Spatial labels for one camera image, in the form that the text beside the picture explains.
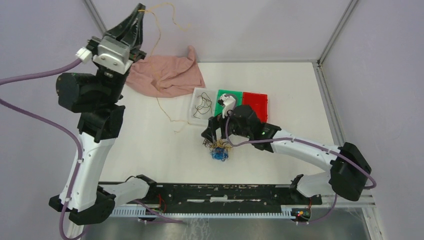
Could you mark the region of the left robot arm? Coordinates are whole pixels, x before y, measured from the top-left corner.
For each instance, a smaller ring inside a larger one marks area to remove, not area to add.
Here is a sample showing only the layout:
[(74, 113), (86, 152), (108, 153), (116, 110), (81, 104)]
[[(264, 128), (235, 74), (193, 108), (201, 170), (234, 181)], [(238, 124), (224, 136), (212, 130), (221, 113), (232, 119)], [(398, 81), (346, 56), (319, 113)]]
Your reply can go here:
[(149, 204), (158, 191), (142, 178), (100, 186), (106, 158), (119, 136), (125, 107), (122, 98), (132, 64), (146, 57), (143, 18), (146, 7), (139, 3), (132, 13), (102, 37), (92, 37), (76, 53), (82, 63), (93, 62), (96, 74), (65, 72), (56, 80), (58, 103), (80, 115), (77, 152), (62, 192), (49, 200), (58, 212), (65, 211), (78, 226), (104, 222), (121, 205), (141, 199)]

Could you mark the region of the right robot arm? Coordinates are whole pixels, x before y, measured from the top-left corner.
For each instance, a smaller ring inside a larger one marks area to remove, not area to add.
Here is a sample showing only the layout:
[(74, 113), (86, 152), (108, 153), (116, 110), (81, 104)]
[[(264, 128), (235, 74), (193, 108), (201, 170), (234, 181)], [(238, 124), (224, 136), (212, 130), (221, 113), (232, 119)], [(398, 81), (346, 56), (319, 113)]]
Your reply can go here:
[(355, 144), (326, 145), (296, 137), (277, 125), (262, 122), (249, 105), (239, 105), (226, 115), (210, 117), (201, 136), (209, 143), (216, 143), (217, 130), (226, 140), (231, 135), (246, 138), (238, 146), (250, 144), (260, 151), (288, 155), (320, 168), (321, 173), (300, 174), (292, 181), (288, 196), (295, 204), (329, 191), (356, 202), (363, 190), (377, 185), (371, 177), (371, 166)]

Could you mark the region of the clear plastic bin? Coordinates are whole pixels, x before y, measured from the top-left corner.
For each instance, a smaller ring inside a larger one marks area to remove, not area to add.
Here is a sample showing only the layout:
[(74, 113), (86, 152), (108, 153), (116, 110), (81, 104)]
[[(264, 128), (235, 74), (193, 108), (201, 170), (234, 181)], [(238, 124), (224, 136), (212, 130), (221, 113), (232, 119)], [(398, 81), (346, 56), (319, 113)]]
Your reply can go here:
[(206, 127), (208, 119), (215, 114), (218, 91), (195, 87), (188, 107), (187, 121), (190, 125)]

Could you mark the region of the green plastic bin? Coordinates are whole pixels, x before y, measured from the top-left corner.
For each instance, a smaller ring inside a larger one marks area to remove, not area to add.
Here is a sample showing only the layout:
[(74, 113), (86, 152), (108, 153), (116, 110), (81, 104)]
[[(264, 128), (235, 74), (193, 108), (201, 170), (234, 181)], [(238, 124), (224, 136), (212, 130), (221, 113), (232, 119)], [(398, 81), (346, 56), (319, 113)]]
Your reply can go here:
[(230, 110), (242, 104), (242, 99), (241, 91), (218, 90), (214, 116), (222, 114), (224, 118), (227, 117)]

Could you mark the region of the red plastic bin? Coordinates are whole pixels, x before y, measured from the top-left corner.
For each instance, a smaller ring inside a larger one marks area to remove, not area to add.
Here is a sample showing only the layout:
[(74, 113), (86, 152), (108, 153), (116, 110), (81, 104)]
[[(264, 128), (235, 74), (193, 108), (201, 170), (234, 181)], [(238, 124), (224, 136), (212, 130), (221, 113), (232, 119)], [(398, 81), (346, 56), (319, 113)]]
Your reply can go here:
[(268, 120), (268, 95), (254, 92), (242, 93), (242, 104), (249, 105), (262, 123)]

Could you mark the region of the pink cloth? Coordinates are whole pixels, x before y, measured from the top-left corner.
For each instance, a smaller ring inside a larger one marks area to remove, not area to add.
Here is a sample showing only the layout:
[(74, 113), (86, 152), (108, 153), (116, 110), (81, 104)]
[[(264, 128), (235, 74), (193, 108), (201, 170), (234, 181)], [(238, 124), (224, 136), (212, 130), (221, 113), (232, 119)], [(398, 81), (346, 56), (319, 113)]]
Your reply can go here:
[(132, 64), (125, 84), (134, 91), (153, 98), (190, 95), (206, 84), (192, 45), (186, 56), (153, 55)]

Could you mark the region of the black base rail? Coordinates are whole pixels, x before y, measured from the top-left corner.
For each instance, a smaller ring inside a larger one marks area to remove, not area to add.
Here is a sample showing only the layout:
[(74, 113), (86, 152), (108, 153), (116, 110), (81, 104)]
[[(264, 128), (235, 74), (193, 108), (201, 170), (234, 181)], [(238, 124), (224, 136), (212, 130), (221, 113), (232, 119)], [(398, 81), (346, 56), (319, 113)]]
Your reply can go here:
[(282, 206), (322, 205), (320, 196), (305, 197), (288, 185), (156, 183), (146, 205), (161, 205), (166, 214), (271, 214)]

